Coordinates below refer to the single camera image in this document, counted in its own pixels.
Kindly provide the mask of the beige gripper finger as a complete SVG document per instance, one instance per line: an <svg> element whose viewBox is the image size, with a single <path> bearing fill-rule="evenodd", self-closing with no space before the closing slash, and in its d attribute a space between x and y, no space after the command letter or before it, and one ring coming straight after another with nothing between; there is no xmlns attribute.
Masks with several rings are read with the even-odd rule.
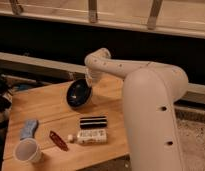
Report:
<svg viewBox="0 0 205 171"><path fill-rule="evenodd" d="M85 77L86 83L88 85L88 87L93 87L93 81L92 79L90 79L89 77Z"/></svg>

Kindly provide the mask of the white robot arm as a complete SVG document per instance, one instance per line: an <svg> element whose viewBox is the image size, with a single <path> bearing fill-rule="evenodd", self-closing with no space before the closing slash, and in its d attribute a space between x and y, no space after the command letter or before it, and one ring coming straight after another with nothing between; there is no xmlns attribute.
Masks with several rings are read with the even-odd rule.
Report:
<svg viewBox="0 0 205 171"><path fill-rule="evenodd" d="M101 48L85 57L87 81L104 72L123 79L122 105L133 171L186 171L174 102L187 91L178 66L152 61L115 60Z"/></svg>

